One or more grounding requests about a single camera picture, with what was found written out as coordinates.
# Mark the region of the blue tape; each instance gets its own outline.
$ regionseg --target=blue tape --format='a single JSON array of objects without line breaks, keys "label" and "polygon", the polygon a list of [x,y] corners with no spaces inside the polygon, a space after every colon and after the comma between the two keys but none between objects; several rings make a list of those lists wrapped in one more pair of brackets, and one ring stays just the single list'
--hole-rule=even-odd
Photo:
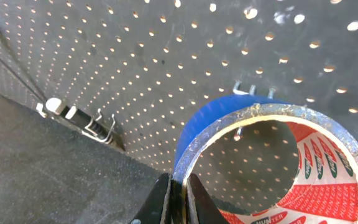
[{"label": "blue tape", "polygon": [[266,104],[285,102],[269,99],[266,96],[228,95],[215,99],[198,110],[189,122],[187,122],[181,132],[175,153],[174,170],[186,148],[206,127],[227,114],[252,106],[255,103]]}]

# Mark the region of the gray pegboard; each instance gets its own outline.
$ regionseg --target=gray pegboard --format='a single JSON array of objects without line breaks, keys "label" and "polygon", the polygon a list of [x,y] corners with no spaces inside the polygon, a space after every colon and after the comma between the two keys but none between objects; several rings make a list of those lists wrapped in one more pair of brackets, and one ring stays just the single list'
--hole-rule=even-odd
[{"label": "gray pegboard", "polygon": [[[274,87],[276,98],[334,118],[358,140],[358,26],[349,26],[358,21],[358,1],[217,0],[176,6],[162,0],[0,0],[0,25],[13,54],[47,98],[63,98],[89,114],[98,108],[114,113],[126,154],[158,170],[172,170],[176,141],[191,115],[231,94],[236,80],[244,90],[257,85],[261,95]],[[247,18],[246,9],[257,14]],[[5,51],[0,43],[0,57],[20,72]],[[37,103],[1,66],[0,93],[33,109]],[[245,158],[249,151],[221,153],[239,149],[236,142],[210,149],[216,151],[214,159],[205,156],[199,163],[213,168],[195,172],[215,197],[245,210],[266,208],[285,195],[296,172],[296,148],[290,140],[288,146],[282,143],[286,134],[266,137],[281,142],[275,144],[278,150],[290,150],[279,156],[288,159],[273,160],[288,170],[256,169],[282,180],[252,188],[264,194],[229,193],[251,186],[248,181],[239,185],[236,177],[225,176],[229,183],[215,183],[216,175],[206,178],[211,171],[258,166],[258,160],[244,165],[229,158]],[[245,148],[251,140],[244,139]],[[258,142],[254,153],[266,148]],[[269,160],[275,153],[264,155]],[[252,199],[253,194],[268,199]]]}]

